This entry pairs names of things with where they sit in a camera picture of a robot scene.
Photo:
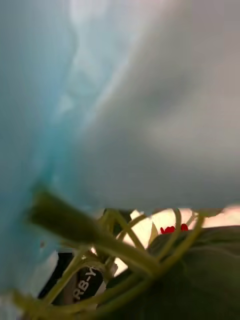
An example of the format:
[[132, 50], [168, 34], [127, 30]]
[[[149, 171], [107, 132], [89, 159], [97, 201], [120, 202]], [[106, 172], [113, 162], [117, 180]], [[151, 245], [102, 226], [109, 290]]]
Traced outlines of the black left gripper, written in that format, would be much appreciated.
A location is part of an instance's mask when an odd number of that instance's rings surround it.
[[[57, 284], [64, 271], [73, 260], [74, 255], [70, 252], [59, 252], [56, 267], [38, 295], [39, 299], [47, 296], [50, 290]], [[104, 288], [103, 274], [94, 267], [83, 267], [79, 269], [53, 300], [53, 305], [78, 304], [96, 295], [100, 288]]]

